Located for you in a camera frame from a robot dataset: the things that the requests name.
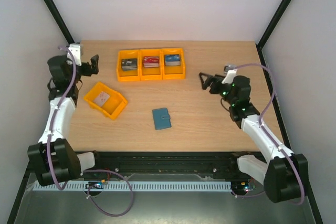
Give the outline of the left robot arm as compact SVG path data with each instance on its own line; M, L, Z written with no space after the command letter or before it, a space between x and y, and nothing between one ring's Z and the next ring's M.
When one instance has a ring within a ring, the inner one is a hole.
M94 151L76 154L67 139L79 96L77 83L83 76L98 74L99 56L80 65L72 63L70 55L54 56L47 64L51 73L47 84L49 117L38 143L27 150L41 186L78 179L83 171L95 166L97 159Z

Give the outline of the teal leather card holder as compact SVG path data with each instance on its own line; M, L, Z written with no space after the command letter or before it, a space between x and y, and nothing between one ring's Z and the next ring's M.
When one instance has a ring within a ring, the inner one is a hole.
M153 109L152 114L156 130L163 130L172 127L171 117L167 108Z

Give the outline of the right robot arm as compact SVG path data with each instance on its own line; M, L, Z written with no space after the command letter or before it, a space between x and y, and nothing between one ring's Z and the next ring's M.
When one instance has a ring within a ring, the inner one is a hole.
M263 185L274 203L296 198L303 202L308 182L307 159L286 147L268 128L250 101L250 79L236 72L229 70L225 76L199 73L202 89L219 94L229 104L231 120L254 141L265 159L243 155L229 164L230 174L236 178L251 176Z

